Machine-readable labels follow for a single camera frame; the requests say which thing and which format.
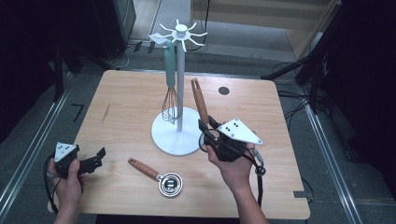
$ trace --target tape mark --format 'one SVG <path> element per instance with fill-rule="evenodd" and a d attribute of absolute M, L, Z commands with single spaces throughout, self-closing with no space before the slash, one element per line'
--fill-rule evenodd
<path fill-rule="evenodd" d="M 142 41 L 140 41 L 139 43 L 137 43 L 135 46 L 134 46 L 134 52 L 137 52 L 137 51 L 139 51 L 140 50 L 140 47 L 142 47 Z"/>
<path fill-rule="evenodd" d="M 149 42 L 148 54 L 150 54 L 150 53 L 152 53 L 152 51 L 154 51 L 154 46 L 155 46 L 154 41 Z"/>
<path fill-rule="evenodd" d="M 79 115 L 81 114 L 82 109 L 84 109 L 84 105 L 72 104 L 72 106 L 79 106 L 79 111 L 77 112 L 76 117 L 73 119 L 73 122 L 76 122 Z"/>
<path fill-rule="evenodd" d="M 294 198 L 306 198 L 305 191 L 294 191 Z"/>

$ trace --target wire whisk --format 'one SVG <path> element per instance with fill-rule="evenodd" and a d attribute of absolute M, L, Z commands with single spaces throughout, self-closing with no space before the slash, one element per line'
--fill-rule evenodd
<path fill-rule="evenodd" d="M 175 90 L 176 56 L 175 46 L 170 40 L 166 41 L 164 58 L 168 92 L 166 93 L 165 100 L 163 101 L 162 115 L 163 120 L 175 124 L 175 121 L 183 114 L 183 105 L 178 99 L 177 92 Z"/>

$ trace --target cable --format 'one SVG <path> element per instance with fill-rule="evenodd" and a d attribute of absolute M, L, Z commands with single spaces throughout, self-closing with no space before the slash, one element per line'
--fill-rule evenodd
<path fill-rule="evenodd" d="M 48 167 L 49 167 L 49 164 L 50 164 L 50 159 L 53 158 L 54 155 L 55 155 L 54 153 L 51 153 L 51 154 L 47 157 L 46 161 L 44 162 L 43 177 L 44 177 L 44 185 L 45 185 L 45 187 L 46 187 L 47 197 L 48 197 L 48 199 L 49 199 L 50 206 L 51 206 L 51 208 L 52 208 L 53 213 L 54 213 L 55 215 L 57 215 L 57 214 L 58 214 L 58 207 L 56 206 L 55 202 L 53 201 L 53 195 L 54 195 L 54 193 L 52 193 L 52 194 L 50 193 L 50 183 L 49 183 L 50 180 L 48 180 L 48 176 L 49 176 L 49 174 L 48 174 Z"/>
<path fill-rule="evenodd" d="M 109 64 L 111 64 L 111 65 L 113 65 L 113 66 L 116 67 L 116 68 L 123 68 L 123 67 L 126 67 L 126 66 L 128 65 L 128 63 L 129 63 L 128 50 L 129 50 L 129 49 L 132 49 L 132 48 L 134 48 L 134 46 L 129 47 L 128 49 L 125 50 L 125 56 L 126 56 L 126 59 L 127 59 L 127 63 L 126 63 L 126 64 L 121 65 L 121 66 L 118 66 L 118 65 L 115 65 L 114 63 L 112 63 L 112 62 L 109 61 L 109 60 L 106 60 L 106 62 L 109 63 Z"/>
<path fill-rule="evenodd" d="M 306 104 L 307 104 L 307 101 L 304 100 L 304 101 L 302 101 L 299 105 L 297 105 L 297 107 L 296 107 L 294 110 L 292 110 L 292 111 L 290 111 L 290 112 L 288 112 L 288 113 L 285 114 L 285 120 L 289 119 L 288 131 L 290 131 L 291 120 L 292 120 L 294 114 L 297 113 L 298 111 L 304 109 L 305 106 L 306 106 Z"/>
<path fill-rule="evenodd" d="M 279 97 L 288 97 L 288 98 L 308 98 L 309 95 L 301 95 L 298 93 L 294 93 L 291 91 L 278 91 L 277 95 Z"/>
<path fill-rule="evenodd" d="M 301 177 L 301 179 L 302 179 L 303 182 L 305 182 L 305 184 L 309 187 L 309 190 L 311 190 L 313 199 L 312 199 L 311 201 L 308 202 L 308 204 L 311 204 L 311 203 L 315 200 L 314 189 L 313 189 L 312 186 L 308 183 L 308 181 L 306 181 L 306 180 L 305 180 L 304 178 L 302 178 L 302 177 Z"/>
<path fill-rule="evenodd" d="M 299 63 L 299 62 L 295 62 L 295 63 L 299 64 L 300 66 L 309 66 L 309 67 L 311 68 L 311 73 L 313 73 L 313 69 L 312 69 L 311 64 L 309 64 L 309 63 Z M 273 66 L 273 74 L 276 72 L 276 71 L 275 71 L 275 68 L 278 67 L 278 66 L 280 66 L 281 64 L 293 64 L 293 62 L 277 63 L 276 65 Z M 297 74 L 297 72 L 296 72 L 296 69 L 297 69 L 297 68 L 298 68 L 298 67 L 292 69 L 292 71 L 294 71 L 294 74 L 295 74 L 296 76 L 298 76 L 298 74 Z"/>
<path fill-rule="evenodd" d="M 209 5 L 210 5 L 210 0 L 207 0 L 207 8 L 206 8 L 206 16 L 205 16 L 205 33 L 207 30 L 207 17 L 209 16 Z M 202 42 L 202 44 L 204 44 L 206 42 L 206 37 L 207 35 L 205 35 L 204 37 L 204 41 Z M 200 49 L 202 46 L 196 48 L 196 49 L 188 49 L 187 51 L 196 51 L 198 49 Z"/>
<path fill-rule="evenodd" d="M 128 48 L 128 45 L 130 45 L 130 47 L 136 47 L 136 44 L 131 43 L 131 44 L 127 44 L 127 48 Z M 114 55 L 111 59 L 107 59 L 107 60 L 108 60 L 108 61 L 112 61 L 112 60 L 118 58 L 121 54 L 122 54 L 122 51 L 118 52 L 118 53 L 117 53 L 116 55 Z"/>
<path fill-rule="evenodd" d="M 200 138 L 199 138 L 199 140 L 198 140 L 198 145 L 199 145 L 199 147 L 200 147 L 200 149 L 201 149 L 202 151 L 204 151 L 204 152 L 207 153 L 207 150 L 205 150 L 205 149 L 203 149 L 203 148 L 201 147 L 201 141 L 202 141 L 202 137 L 203 137 L 203 136 L 205 136 L 204 133 L 201 134 L 201 136 L 200 136 Z M 231 146 L 229 146 L 229 145 L 227 145 L 227 144 L 224 144 L 223 142 L 217 142 L 217 144 L 218 144 L 218 145 L 225 146 L 225 147 L 227 147 L 228 149 L 230 149 L 231 151 L 236 152 L 237 154 L 239 154 L 239 155 L 241 155 L 242 157 L 246 158 L 248 161 L 250 161 L 250 162 L 255 166 L 255 168 L 256 168 L 256 171 L 255 171 L 255 172 L 256 172 L 256 174 L 257 174 L 258 191 L 259 191 L 259 194 L 258 194 L 258 197 L 257 197 L 257 203 L 258 203 L 259 206 L 261 207 L 261 206 L 262 206 L 262 194 L 263 194 L 262 176 L 265 175 L 265 172 L 266 172 L 266 171 L 265 171 L 265 168 L 264 168 L 264 162 L 263 162 L 263 160 L 262 160 L 262 156 L 260 155 L 259 151 L 258 151 L 257 149 L 255 149 L 255 148 L 246 148 L 246 151 L 250 154 L 250 157 L 249 157 L 249 156 L 246 155 L 245 153 L 242 153 L 241 151 L 237 150 L 236 148 L 231 147 Z M 258 158 L 259 162 L 261 163 L 260 166 L 259 166 L 259 164 L 257 164 L 256 160 L 254 160 L 255 155 L 256 155 L 256 158 Z"/>

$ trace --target white triangular marker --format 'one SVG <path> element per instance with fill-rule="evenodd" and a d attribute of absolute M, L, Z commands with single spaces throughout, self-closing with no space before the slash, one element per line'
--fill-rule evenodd
<path fill-rule="evenodd" d="M 239 118 L 228 121 L 219 126 L 219 132 L 224 133 L 233 140 L 261 145 L 262 140 L 252 132 Z"/>
<path fill-rule="evenodd" d="M 166 40 L 168 40 L 167 38 L 164 38 L 164 37 L 159 38 L 157 36 L 162 36 L 162 35 L 160 35 L 159 33 L 155 33 L 155 34 L 149 35 L 148 37 L 150 37 L 151 40 L 154 41 L 158 45 L 161 45 L 161 44 L 165 43 Z"/>
<path fill-rule="evenodd" d="M 75 148 L 76 148 L 75 145 L 69 145 L 69 144 L 58 142 L 58 144 L 56 144 L 56 150 L 55 150 L 55 162 L 58 162 L 61 159 L 63 159 Z"/>

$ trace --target wooden table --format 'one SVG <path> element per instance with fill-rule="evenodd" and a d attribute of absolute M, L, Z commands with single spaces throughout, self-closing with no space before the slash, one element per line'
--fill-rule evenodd
<path fill-rule="evenodd" d="M 191 79 L 197 77 L 209 115 L 217 121 L 236 117 L 257 132 L 264 144 L 257 146 L 264 158 L 262 210 L 269 218 L 307 219 L 306 198 L 282 108 L 271 81 L 225 77 L 185 76 L 184 106 L 195 109 Z M 219 93 L 220 87 L 230 90 Z M 103 166 L 87 176 L 83 213 L 173 217 L 238 217 L 236 205 L 219 169 L 197 150 L 173 157 L 154 144 L 151 125 L 161 113 L 167 91 L 165 75 L 145 72 L 106 71 L 92 99 L 75 144 L 80 159 L 106 148 Z M 174 199 L 161 195 L 158 183 L 138 172 L 129 158 L 142 161 L 165 174 L 183 178 L 183 190 Z M 257 177 L 252 169 L 251 187 L 257 197 Z"/>

